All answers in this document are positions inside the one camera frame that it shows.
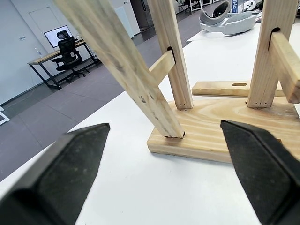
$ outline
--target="office chair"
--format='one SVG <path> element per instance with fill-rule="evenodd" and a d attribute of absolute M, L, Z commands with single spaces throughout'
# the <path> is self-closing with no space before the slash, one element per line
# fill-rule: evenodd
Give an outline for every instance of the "office chair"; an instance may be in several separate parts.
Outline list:
<path fill-rule="evenodd" d="M 189 1 L 184 1 L 184 0 L 176 0 L 176 2 L 178 3 L 178 13 L 180 12 L 180 8 L 187 13 L 188 8 L 188 2 Z"/>
<path fill-rule="evenodd" d="M 77 75 L 79 77 L 80 74 L 85 76 L 85 74 L 80 73 L 74 70 L 74 67 L 78 66 L 82 62 L 82 57 L 79 54 L 79 51 L 75 48 L 75 39 L 74 37 L 70 37 L 68 33 L 64 30 L 57 33 L 57 37 L 62 39 L 58 42 L 58 47 L 60 48 L 60 53 L 62 55 L 59 59 L 53 59 L 52 62 L 56 62 L 57 71 L 63 70 L 72 70 L 72 74 L 69 75 L 67 79 L 68 82 L 73 82 L 73 77 Z"/>

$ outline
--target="floor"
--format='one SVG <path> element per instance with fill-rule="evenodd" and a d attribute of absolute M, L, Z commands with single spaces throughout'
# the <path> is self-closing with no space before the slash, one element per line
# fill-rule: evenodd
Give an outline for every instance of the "floor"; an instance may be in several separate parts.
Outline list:
<path fill-rule="evenodd" d="M 198 12 L 177 15 L 182 46 L 200 31 L 198 18 Z M 162 55 L 154 28 L 133 41 L 148 66 Z M 42 84 L 3 105 L 11 121 L 0 126 L 0 181 L 124 91 L 101 65 L 62 86 Z"/>

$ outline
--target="wooden leg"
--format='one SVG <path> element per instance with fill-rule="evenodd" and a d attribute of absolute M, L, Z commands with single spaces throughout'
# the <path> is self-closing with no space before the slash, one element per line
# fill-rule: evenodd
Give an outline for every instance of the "wooden leg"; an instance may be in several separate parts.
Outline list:
<path fill-rule="evenodd" d="M 261 108 L 272 105 L 278 78 L 269 53 L 271 33 L 274 28 L 280 28 L 286 39 L 289 39 L 298 2 L 299 0 L 264 1 L 248 107 Z"/>
<path fill-rule="evenodd" d="M 175 103 L 178 109 L 193 107 L 186 63 L 183 56 L 176 15 L 172 0 L 148 1 L 160 48 L 165 53 L 173 48 L 175 66 L 168 73 Z"/>
<path fill-rule="evenodd" d="M 55 0 L 128 95 L 163 136 L 184 131 L 108 0 Z"/>

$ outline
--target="pine wood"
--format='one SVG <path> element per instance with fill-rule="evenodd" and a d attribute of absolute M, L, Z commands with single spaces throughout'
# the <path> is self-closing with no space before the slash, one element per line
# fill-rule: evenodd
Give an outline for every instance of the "pine wood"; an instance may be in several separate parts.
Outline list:
<path fill-rule="evenodd" d="M 270 57 L 289 103 L 300 102 L 300 59 L 282 32 L 272 33 Z"/>
<path fill-rule="evenodd" d="M 271 132 L 299 160 L 300 120 L 293 104 L 276 97 L 273 106 L 262 110 L 248 108 L 247 98 L 194 101 L 190 110 L 171 108 L 183 126 L 183 139 L 164 138 L 154 129 L 147 145 L 151 152 L 202 158 L 230 163 L 221 120 L 234 120 L 261 127 Z"/>
<path fill-rule="evenodd" d="M 175 65 L 172 51 L 165 52 L 150 68 L 150 74 L 159 85 L 168 72 Z"/>
<path fill-rule="evenodd" d="M 193 95 L 221 95 L 247 97 L 251 81 L 198 81 L 192 88 Z M 278 83 L 275 96 L 285 96 Z"/>
<path fill-rule="evenodd" d="M 148 4 L 162 52 L 167 51 L 168 47 L 173 48 L 176 64 L 170 70 L 168 76 L 176 106 L 179 109 L 190 109 L 193 107 L 192 93 L 173 0 L 150 0 Z"/>
<path fill-rule="evenodd" d="M 278 78 L 268 51 L 271 33 L 274 28 L 278 27 L 286 39 L 289 39 L 298 2 L 299 0 L 264 1 L 248 107 L 272 105 Z"/>
<path fill-rule="evenodd" d="M 163 136 L 184 131 L 108 0 L 55 0 L 103 64 Z"/>

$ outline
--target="wall outlet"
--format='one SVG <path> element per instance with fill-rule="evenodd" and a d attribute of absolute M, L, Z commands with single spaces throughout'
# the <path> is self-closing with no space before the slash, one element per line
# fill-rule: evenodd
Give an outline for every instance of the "wall outlet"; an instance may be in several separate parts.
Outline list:
<path fill-rule="evenodd" d="M 26 37 L 25 36 L 19 37 L 19 40 L 20 41 L 26 40 Z"/>

